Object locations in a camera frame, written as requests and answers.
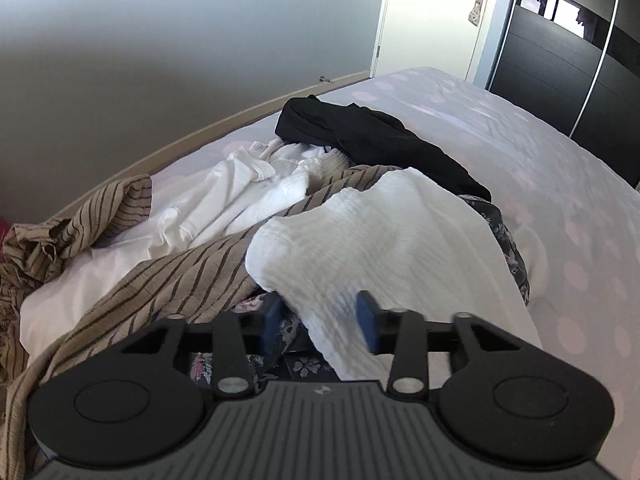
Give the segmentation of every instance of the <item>white door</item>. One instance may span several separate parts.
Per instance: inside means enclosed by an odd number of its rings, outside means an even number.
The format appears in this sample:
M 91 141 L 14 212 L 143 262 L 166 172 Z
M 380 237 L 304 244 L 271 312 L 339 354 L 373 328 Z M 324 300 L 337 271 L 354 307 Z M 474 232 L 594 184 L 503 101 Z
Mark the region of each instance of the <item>white door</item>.
M 469 22 L 476 0 L 387 0 L 374 75 L 433 66 L 466 78 L 480 27 Z M 481 9 L 482 18 L 487 0 Z

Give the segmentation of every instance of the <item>black wardrobe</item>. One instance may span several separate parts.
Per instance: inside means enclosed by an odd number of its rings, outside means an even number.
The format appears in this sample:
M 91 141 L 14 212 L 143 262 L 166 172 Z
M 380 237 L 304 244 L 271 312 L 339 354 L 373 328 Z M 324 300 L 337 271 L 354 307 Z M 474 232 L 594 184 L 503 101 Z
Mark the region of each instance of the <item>black wardrobe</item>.
M 489 90 L 640 181 L 640 0 L 514 0 Z

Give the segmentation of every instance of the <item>striped fabric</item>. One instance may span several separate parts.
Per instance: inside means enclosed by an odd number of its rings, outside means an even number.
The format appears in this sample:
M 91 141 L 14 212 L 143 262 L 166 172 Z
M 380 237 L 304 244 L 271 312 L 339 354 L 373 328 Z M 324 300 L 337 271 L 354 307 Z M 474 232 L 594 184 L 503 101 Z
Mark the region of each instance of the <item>striped fabric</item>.
M 369 189 L 391 166 L 356 166 L 334 174 L 324 187 L 278 216 L 302 213 L 345 187 Z M 9 387 L 0 435 L 0 476 L 21 480 L 44 463 L 25 419 L 26 399 L 39 384 L 81 363 L 153 320 L 182 314 L 207 322 L 256 288 L 244 256 L 264 222 L 200 247 L 138 264 L 79 321 L 47 348 Z
M 73 218 L 11 227 L 2 243 L 5 263 L 0 265 L 0 400 L 28 358 L 20 345 L 24 298 L 59 276 L 69 259 L 148 218 L 150 210 L 151 178 L 141 175 L 98 190 Z

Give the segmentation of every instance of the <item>door frame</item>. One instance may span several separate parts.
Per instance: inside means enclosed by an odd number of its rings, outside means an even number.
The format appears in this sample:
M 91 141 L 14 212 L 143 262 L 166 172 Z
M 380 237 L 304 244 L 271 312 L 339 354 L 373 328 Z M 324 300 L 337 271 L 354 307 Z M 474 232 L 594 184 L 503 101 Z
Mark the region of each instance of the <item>door frame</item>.
M 373 46 L 373 53 L 371 56 L 371 68 L 370 68 L 370 76 L 376 76 L 376 68 L 378 65 L 378 53 L 380 49 L 380 42 L 382 40 L 382 31 L 385 27 L 385 18 L 386 18 L 386 7 L 388 5 L 389 0 L 382 0 L 380 3 L 380 15 L 378 17 L 378 30 L 376 31 L 376 41 Z M 484 44 L 486 42 L 486 37 L 489 32 L 489 26 L 491 25 L 491 18 L 494 15 L 495 3 L 497 0 L 484 0 L 484 5 L 482 6 L 482 16 L 480 17 L 480 25 L 478 30 L 478 39 L 476 40 L 476 46 L 474 47 L 474 52 L 471 56 L 471 63 L 469 64 L 468 70 L 466 71 L 465 80 L 473 83 L 476 72 L 478 71 L 478 65 L 480 63 L 480 58 L 482 57 L 482 51 L 484 50 Z

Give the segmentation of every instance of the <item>polka dot bed sheet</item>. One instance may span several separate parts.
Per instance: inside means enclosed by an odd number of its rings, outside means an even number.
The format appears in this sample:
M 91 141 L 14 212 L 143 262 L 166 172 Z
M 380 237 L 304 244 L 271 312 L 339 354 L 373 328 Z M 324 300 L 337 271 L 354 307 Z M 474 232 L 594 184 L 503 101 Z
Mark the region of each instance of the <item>polka dot bed sheet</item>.
M 548 258 L 530 306 L 546 351 L 598 378 L 616 407 L 599 460 L 640 478 L 640 194 L 553 127 L 504 99 L 433 68 L 366 80 L 321 97 L 398 117 L 486 186 L 506 222 L 526 224 Z M 191 153 L 154 186 L 209 168 L 239 146 L 274 137 L 279 114 Z

